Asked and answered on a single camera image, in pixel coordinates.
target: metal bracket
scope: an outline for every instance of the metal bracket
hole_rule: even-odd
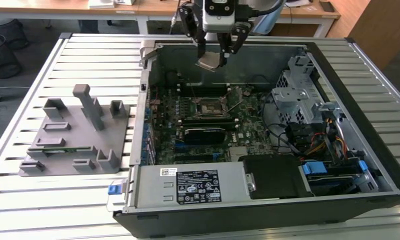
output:
[[[247,183],[248,191],[255,192],[256,191],[256,184],[255,184],[253,173],[247,173],[245,174],[245,183]]]
[[[154,40],[144,40],[140,42],[140,67],[145,67],[148,59],[157,55],[157,49],[162,48],[162,45],[156,46]]]

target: sticker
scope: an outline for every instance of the sticker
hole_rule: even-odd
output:
[[[133,11],[114,11],[116,14],[134,14]]]
[[[219,171],[176,172],[176,195],[180,205],[221,202]]]
[[[160,176],[176,176],[177,168],[160,168]]]

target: wire basket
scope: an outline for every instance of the wire basket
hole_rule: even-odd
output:
[[[5,36],[0,35],[0,79],[8,79],[13,77],[22,70],[13,51],[8,48],[5,42]]]
[[[0,18],[0,35],[5,37],[5,44],[12,50],[18,50],[29,45],[22,24],[17,19]]]

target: aluminum table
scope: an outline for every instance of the aluminum table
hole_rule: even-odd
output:
[[[145,39],[184,40],[185,37],[73,34],[58,39],[0,139],[0,239],[134,239],[113,220],[106,202],[108,185],[128,176],[142,72],[140,45]],[[279,42],[281,38],[252,37],[249,40]],[[285,37],[284,41],[317,44],[400,163],[400,93],[357,45],[335,38]],[[72,97],[74,84],[89,84],[90,95],[100,103],[122,100],[130,106],[121,171],[116,174],[20,177],[18,166],[45,117],[41,106],[46,97],[60,97],[66,105],[80,105]],[[376,209],[343,223],[172,239],[263,240],[283,237],[295,240],[399,240],[400,205]]]

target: floor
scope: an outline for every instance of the floor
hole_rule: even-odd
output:
[[[16,77],[0,79],[0,87],[29,87],[36,79],[60,34],[62,32],[77,33],[80,31],[76,20],[52,20],[52,28],[49,29],[45,28],[45,23],[41,20],[22,19],[20,21],[24,24],[24,32],[30,42],[29,47],[14,51],[24,70]],[[138,33],[134,21],[113,21],[113,26],[108,26],[104,20],[98,21],[98,31],[102,34]],[[168,34],[169,23],[150,22],[148,31],[153,34]],[[181,33],[181,26],[179,24],[174,26],[173,33]],[[400,53],[383,72],[400,91]],[[26,91],[26,88],[0,89],[0,137],[20,106]]]

